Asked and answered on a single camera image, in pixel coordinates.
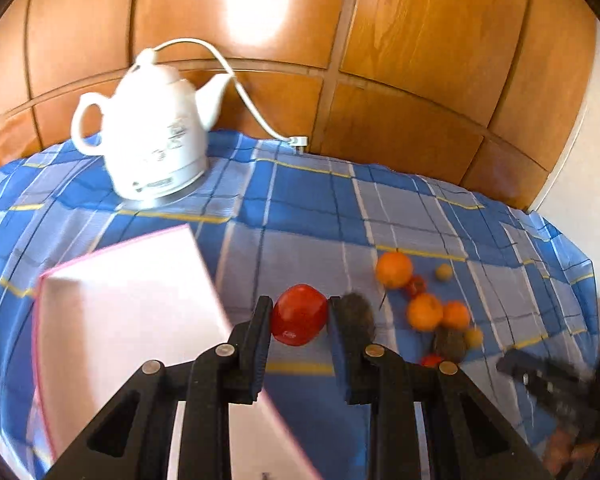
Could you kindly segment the person's right hand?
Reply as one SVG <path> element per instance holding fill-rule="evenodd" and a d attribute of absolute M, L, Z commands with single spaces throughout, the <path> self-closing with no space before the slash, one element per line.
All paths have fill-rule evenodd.
<path fill-rule="evenodd" d="M 576 436 L 557 427 L 547 439 L 542 462 L 555 479 L 581 479 L 600 447 L 600 439 L 576 443 Z"/>

